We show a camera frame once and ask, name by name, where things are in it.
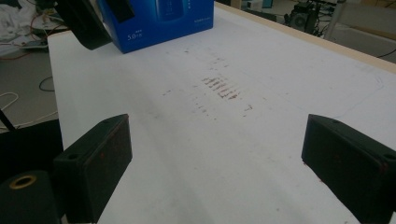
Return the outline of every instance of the stain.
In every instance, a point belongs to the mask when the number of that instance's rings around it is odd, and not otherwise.
[[[217,79],[219,79],[219,78],[218,78],[218,77],[214,77],[214,78],[212,78],[212,79],[209,79],[209,81],[206,82],[205,84],[208,85],[208,84],[210,84],[210,83],[216,81]]]
[[[217,82],[213,83],[211,86],[209,86],[209,88],[212,88],[212,87],[214,87],[216,85],[219,85],[219,83],[220,83],[220,81],[217,81]]]
[[[213,89],[213,91],[216,91],[216,90],[218,90],[218,89],[220,89],[220,88],[222,88],[222,87],[225,87],[225,86],[227,86],[227,84],[221,83],[221,84],[219,84],[215,89]]]
[[[235,99],[237,96],[238,96],[238,94],[234,94],[233,96],[231,96],[230,98],[228,98],[229,100],[232,100],[232,99]]]
[[[167,93],[169,93],[169,92],[171,92],[171,91],[167,91],[166,93],[163,94],[163,96],[165,96],[165,95],[166,95]]]
[[[217,95],[222,99],[236,99],[240,92],[237,92],[238,89],[235,86],[231,86],[227,83],[227,78],[220,77],[206,77],[202,79],[202,81],[209,87],[212,91],[216,91]]]
[[[251,105],[248,105],[248,108],[247,108],[247,109],[245,109],[245,111],[252,110],[252,109],[253,109],[253,106],[251,106]]]

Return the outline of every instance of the white table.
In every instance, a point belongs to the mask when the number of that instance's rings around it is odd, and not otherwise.
[[[394,64],[229,7],[124,55],[71,33],[49,48],[65,147],[130,116],[134,158],[99,223],[356,223],[301,160],[308,114],[396,149]]]

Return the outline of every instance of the black cable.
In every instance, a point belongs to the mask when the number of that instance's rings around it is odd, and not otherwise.
[[[385,6],[385,7],[390,7],[391,5],[393,5],[393,4],[395,4],[396,3],[396,1],[393,1],[393,2],[391,2],[391,3],[389,3],[387,6]]]
[[[46,77],[46,78],[44,78],[44,79],[40,82],[40,84],[38,85],[38,88],[39,88],[41,91],[55,91],[55,90],[43,89],[43,88],[41,87],[41,86],[44,84],[44,82],[47,81],[47,80],[49,80],[50,78],[52,78],[52,77]]]
[[[0,109],[0,120],[3,122],[4,125],[6,125],[9,131],[15,130],[15,127],[12,125],[12,123],[9,121],[9,119],[6,117],[6,115],[3,113],[1,109]]]
[[[391,51],[391,52],[389,52],[389,53],[383,54],[383,55],[381,55],[381,56],[377,56],[377,58],[383,58],[383,57],[388,56],[388,55],[390,55],[390,54],[392,54],[392,53],[394,53],[394,52],[396,52],[396,49],[394,49],[393,51]]]

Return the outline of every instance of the white cable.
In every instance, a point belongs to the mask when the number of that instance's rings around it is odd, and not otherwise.
[[[17,93],[11,92],[11,91],[1,94],[0,97],[3,97],[5,95],[14,95],[15,99],[13,101],[11,101],[10,103],[8,103],[8,105],[3,106],[3,108],[1,108],[1,110],[5,110],[7,107],[9,107],[10,105],[14,104],[20,98],[20,96]]]
[[[17,93],[15,93],[15,92],[5,92],[5,93],[1,94],[0,97],[5,96],[5,95],[15,95],[16,98],[14,100],[12,100],[10,103],[8,103],[7,105],[5,105],[3,108],[1,108],[1,110],[5,110],[7,107],[9,107],[10,105],[14,104],[20,98],[20,96]],[[45,118],[47,118],[47,117],[49,117],[51,115],[54,115],[56,113],[58,113],[58,111],[54,111],[54,112],[52,112],[52,113],[50,113],[48,115],[45,115],[43,117],[40,117],[40,118],[32,120],[32,121],[28,121],[28,122],[24,122],[24,123],[20,123],[20,124],[14,124],[13,126],[15,128],[18,128],[18,127],[21,127],[21,126],[24,126],[24,125],[35,123],[35,122],[40,121],[41,119],[45,119]]]

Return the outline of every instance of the cable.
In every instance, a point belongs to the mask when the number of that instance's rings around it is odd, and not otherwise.
[[[33,38],[33,40],[39,40],[39,39],[36,39],[33,34],[33,22],[35,21],[35,19],[37,19],[37,17],[39,17],[39,15],[34,16],[30,22],[30,36]]]
[[[392,53],[394,53],[394,52],[396,52],[396,49],[394,49],[393,51],[391,51],[391,52],[389,52],[389,53],[386,53],[386,54],[383,54],[383,55],[380,55],[380,56],[376,56],[376,57],[377,57],[377,58],[383,58],[383,57],[388,56],[388,55],[390,55],[390,54],[392,54]]]
[[[42,119],[45,119],[45,118],[47,118],[47,117],[49,117],[49,116],[52,116],[52,115],[54,115],[54,114],[57,114],[57,113],[58,113],[58,111],[56,110],[56,111],[54,111],[54,112],[52,112],[52,113],[50,113],[50,114],[48,114],[48,115],[45,115],[45,116],[43,116],[43,117],[38,118],[38,119],[31,120],[31,121],[27,121],[27,122],[20,123],[20,124],[14,124],[14,127],[18,129],[18,128],[20,128],[21,126],[25,126],[25,125],[28,125],[28,124],[32,124],[32,123],[38,122],[38,121],[40,121],[40,120],[42,120]]]
[[[38,6],[38,4],[33,3],[33,2],[31,2],[31,1],[26,0],[26,2],[28,2],[28,3],[32,4],[32,5]]]
[[[387,4],[385,7],[390,7],[391,5],[393,5],[393,4],[395,4],[396,3],[396,1],[393,1],[393,2],[391,2],[391,3],[389,3],[389,4]]]
[[[15,99],[12,100],[12,101],[11,101],[10,103],[8,103],[7,105],[3,106],[3,107],[1,108],[1,110],[7,109],[7,107],[9,107],[9,106],[11,106],[12,104],[14,104],[14,103],[20,98],[20,96],[19,96],[17,93],[11,92],[11,91],[5,92],[5,93],[1,94],[0,97],[6,96],[6,95],[14,95],[14,96],[15,96]]]
[[[15,57],[15,58],[0,58],[0,61],[1,61],[1,60],[4,60],[4,61],[14,61],[14,60],[17,60],[17,59],[19,59],[19,58],[23,58],[24,56],[27,56],[27,55],[29,55],[29,54],[30,54],[30,52],[29,52],[29,53],[22,54],[22,55],[20,55],[20,56],[18,56],[18,57]]]
[[[5,96],[5,95],[14,95],[16,98],[15,98],[14,100],[12,100],[10,103],[8,103],[7,105],[3,106],[3,108],[1,108],[2,111],[4,111],[4,110],[5,110],[6,108],[8,108],[10,105],[14,104],[14,103],[20,98],[20,96],[19,96],[17,93],[15,93],[15,92],[5,92],[5,93],[1,94],[0,97],[3,97],[3,96]],[[54,115],[54,114],[57,114],[57,113],[58,113],[58,111],[56,110],[56,111],[54,111],[54,112],[52,112],[52,113],[50,113],[50,114],[48,114],[48,115],[45,115],[45,116],[43,116],[43,117],[38,118],[38,119],[34,119],[34,120],[27,121],[27,122],[24,122],[24,123],[14,124],[13,126],[14,126],[15,128],[18,129],[18,128],[20,128],[21,126],[25,126],[25,125],[28,125],[28,124],[32,124],[32,123],[38,122],[38,121],[40,121],[40,120],[42,120],[42,119],[45,119],[45,118],[47,118],[47,117],[49,117],[49,116],[52,116],[52,115]],[[5,126],[0,126],[0,129],[5,129],[5,130],[7,130],[7,127],[5,127]]]
[[[52,77],[46,77],[46,78],[44,78],[44,79],[40,82],[40,84],[38,85],[38,88],[39,88],[41,91],[55,91],[55,90],[47,90],[47,89],[43,89],[43,88],[42,88],[42,85],[44,84],[44,82],[47,81],[47,80],[49,80],[50,78],[52,78]]]
[[[0,44],[0,45],[11,45],[11,46],[17,46],[17,47],[22,47],[22,45],[17,45],[17,44],[14,44],[14,43],[11,43],[11,44],[9,44],[9,43],[6,43],[6,44]]]

